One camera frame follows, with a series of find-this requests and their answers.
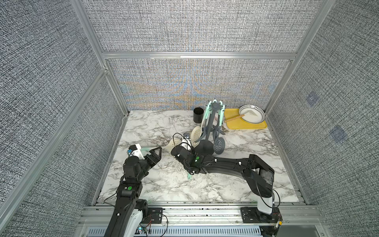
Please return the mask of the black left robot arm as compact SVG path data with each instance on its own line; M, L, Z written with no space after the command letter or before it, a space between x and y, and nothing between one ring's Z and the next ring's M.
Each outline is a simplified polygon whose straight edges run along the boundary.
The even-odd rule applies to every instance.
M104 234L106 237L133 237L143 218L148 216L147 201L140 199L142 179L161 160L162 147L150 150L142 158L133 154L139 150L136 145L129 149L132 152L123 164L123 176L116 190L114 212Z

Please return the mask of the cream skimmer long handle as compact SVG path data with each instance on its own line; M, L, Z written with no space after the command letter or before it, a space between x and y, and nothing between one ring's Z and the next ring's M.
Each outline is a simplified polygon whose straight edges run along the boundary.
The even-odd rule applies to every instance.
M203 123L204 123L204 121L206 120L206 117L209 114L211 103L212 102L210 101L208 103L206 109L205 109L205 112L204 112L203 118L202 118L202 122L201 122L201 126L196 126L193 129L193 131L191 132L190 139L191 139L191 143L192 143L193 147L196 147L199 144L199 142L200 142L200 139L201 139L201 136L202 136Z

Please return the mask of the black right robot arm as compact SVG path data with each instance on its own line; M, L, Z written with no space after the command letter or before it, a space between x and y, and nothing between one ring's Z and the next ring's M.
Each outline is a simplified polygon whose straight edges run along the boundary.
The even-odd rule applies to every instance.
M258 211L273 214L275 204L273 183L275 171L259 156L250 154L248 158L230 159L195 153L181 145L171 150L171 155L179 161L191 175L220 173L244 179L255 195L259 196Z

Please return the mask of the dark grey utensil rack stand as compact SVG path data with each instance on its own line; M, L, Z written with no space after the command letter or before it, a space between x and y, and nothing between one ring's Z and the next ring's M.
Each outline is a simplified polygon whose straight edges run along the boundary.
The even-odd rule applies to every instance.
M202 127L202 136L199 144L195 147L197 153L202 153L206 155L213 155L214 152L214 135L213 126L216 125L218 116L217 111L220 109L219 101L214 99L210 105L210 111Z

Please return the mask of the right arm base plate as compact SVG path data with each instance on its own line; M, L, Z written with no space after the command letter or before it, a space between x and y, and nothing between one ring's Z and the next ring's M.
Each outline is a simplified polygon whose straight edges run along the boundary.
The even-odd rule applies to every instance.
M240 209L243 223L281 223L283 222L279 208L274 207L271 214L260 212L257 207L242 207Z

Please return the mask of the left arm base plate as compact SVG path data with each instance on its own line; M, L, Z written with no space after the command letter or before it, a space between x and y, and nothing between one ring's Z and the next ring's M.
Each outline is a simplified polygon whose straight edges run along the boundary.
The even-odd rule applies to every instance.
M147 215L142 219L142 224L161 224L163 216L163 208L148 208Z

